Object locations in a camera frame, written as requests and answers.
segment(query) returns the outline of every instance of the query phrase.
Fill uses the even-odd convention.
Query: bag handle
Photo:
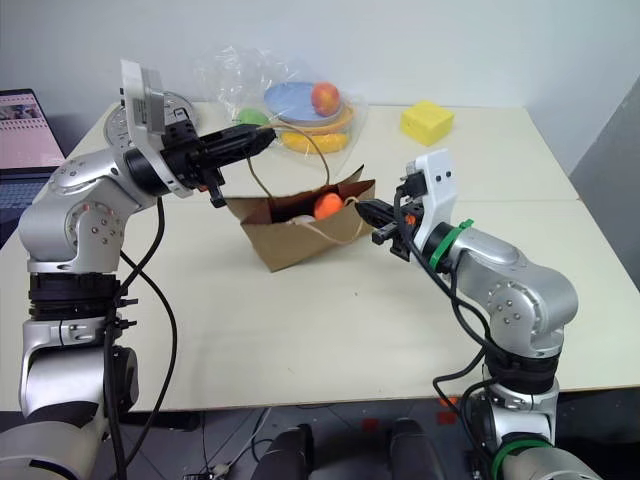
[[[323,186],[329,185],[329,182],[331,181],[331,172],[329,171],[329,165],[327,164],[327,159],[324,158],[324,154],[320,150],[320,147],[315,142],[315,140],[311,137],[311,135],[309,135],[308,133],[304,132],[303,130],[300,130],[299,128],[296,128],[296,127],[293,127],[291,125],[287,125],[287,124],[284,124],[284,123],[269,123],[267,125],[263,125],[261,127],[258,127],[258,130],[265,130],[265,129],[269,129],[269,128],[272,128],[274,130],[275,129],[280,129],[280,130],[290,130],[290,131],[293,131],[293,132],[297,132],[300,135],[304,136],[307,140],[309,140],[309,143],[311,143],[311,145],[313,145],[313,148],[316,150],[316,152],[318,152],[318,155],[320,155],[320,160],[322,160],[322,164],[324,165],[324,171],[325,171],[326,176],[325,176],[325,182],[324,182]],[[262,183],[260,178],[258,178],[258,175],[256,175],[256,172],[253,169],[253,163],[251,163],[251,157],[247,157],[247,163],[249,164],[249,171],[251,172],[251,176],[256,181],[258,186],[262,189],[262,191],[264,193],[267,194],[269,199],[273,198],[273,195],[271,194],[269,189],[265,186],[264,183]]]
[[[347,197],[347,199],[344,201],[345,207],[347,206],[348,202],[358,203],[359,200],[358,200],[357,197]],[[348,240],[338,240],[337,238],[330,237],[329,235],[324,233],[322,230],[320,230],[319,228],[314,227],[313,225],[311,225],[309,223],[297,223],[296,225],[298,225],[300,227],[304,227],[307,230],[311,230],[315,234],[321,236],[325,240],[328,240],[329,242],[331,242],[331,243],[333,243],[335,245],[348,245],[348,244],[354,242],[360,236],[360,232],[362,232],[362,227],[364,227],[364,220],[362,219],[362,217],[360,218],[360,222],[358,223],[358,228],[356,229],[356,233],[354,233],[352,235],[352,237],[349,238]]]

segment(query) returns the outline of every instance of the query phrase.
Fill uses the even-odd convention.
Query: blue plate
[[[311,104],[313,85],[311,82],[278,83],[264,92],[264,103],[283,122],[307,127],[329,125],[340,117],[343,104],[340,103],[333,115],[318,115]]]

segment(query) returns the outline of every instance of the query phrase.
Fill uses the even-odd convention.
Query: robotic arm
[[[402,197],[408,197],[404,205]],[[391,252],[400,258],[428,262],[427,273],[448,276],[451,283],[455,278],[457,288],[489,314],[489,334],[480,339],[486,386],[469,402],[470,433],[490,459],[483,475],[599,479],[575,456],[552,447],[559,393],[555,372],[564,325],[578,309],[575,289],[557,271],[471,227],[471,220],[451,225],[455,199],[453,165],[449,153],[440,150],[407,166],[394,206],[371,200],[356,208],[376,228],[374,243],[391,240]]]
[[[42,197],[22,216],[20,239],[30,254],[31,318],[23,325],[20,406],[26,424],[0,435],[0,478],[84,479],[108,431],[105,410],[105,331],[115,336],[135,322],[110,312],[129,217],[158,197],[206,188],[225,205],[220,168],[264,150],[269,128],[239,125],[198,137],[184,111],[165,130],[163,90],[156,72],[123,61],[124,102],[136,146],[123,156],[101,150],[65,162]],[[113,348],[117,408],[136,402],[137,362],[130,348]]]

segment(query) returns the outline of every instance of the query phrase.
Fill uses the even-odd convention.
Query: green ring
[[[498,472],[500,471],[502,462],[504,462],[504,459],[507,457],[507,455],[509,455],[514,450],[518,450],[520,448],[527,448],[527,447],[550,448],[551,445],[549,445],[549,443],[545,442],[544,440],[538,440],[536,438],[514,440],[511,443],[507,443],[500,450],[498,450],[498,453],[496,453],[496,456],[493,457],[493,463],[491,465],[491,478],[493,478],[493,480],[498,480]]]
[[[431,258],[429,259],[429,266],[431,266],[431,268],[433,268],[434,270],[436,269],[436,267],[438,266],[438,262],[440,262],[440,259],[442,258],[442,255],[444,255],[444,253],[449,249],[453,242],[456,241],[458,235],[460,235],[464,229],[469,228],[471,225],[473,225],[473,220],[469,218],[462,222],[456,228],[449,230],[449,233],[447,233],[442,241],[438,244],[433,252],[433,255],[431,255]]]

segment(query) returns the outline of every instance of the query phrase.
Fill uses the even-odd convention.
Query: clear plastic bag
[[[270,123],[279,141],[271,148],[294,162],[324,168],[311,136],[335,179],[349,158],[367,113],[358,96],[334,87],[299,61],[271,52],[226,46],[196,61],[204,96],[222,105],[233,123]],[[292,127],[297,131],[287,130]]]

